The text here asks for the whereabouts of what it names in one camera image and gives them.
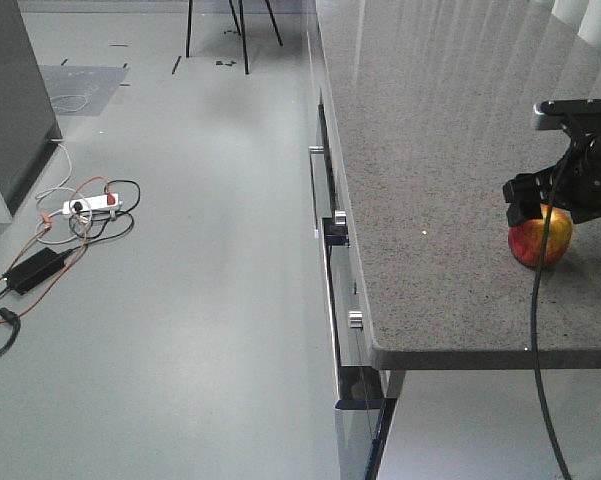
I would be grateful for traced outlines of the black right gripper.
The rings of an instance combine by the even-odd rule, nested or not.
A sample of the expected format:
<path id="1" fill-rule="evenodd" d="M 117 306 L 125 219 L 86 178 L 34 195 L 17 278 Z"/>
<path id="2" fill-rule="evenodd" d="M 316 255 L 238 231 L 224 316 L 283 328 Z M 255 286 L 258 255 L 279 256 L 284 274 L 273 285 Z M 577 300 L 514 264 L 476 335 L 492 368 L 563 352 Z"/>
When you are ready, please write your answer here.
<path id="1" fill-rule="evenodd" d="M 570 143 L 555 165 L 503 185 L 510 228 L 541 219 L 542 205 L 568 211 L 576 224 L 601 218 L 601 133 L 585 133 L 572 119 L 561 130 Z"/>

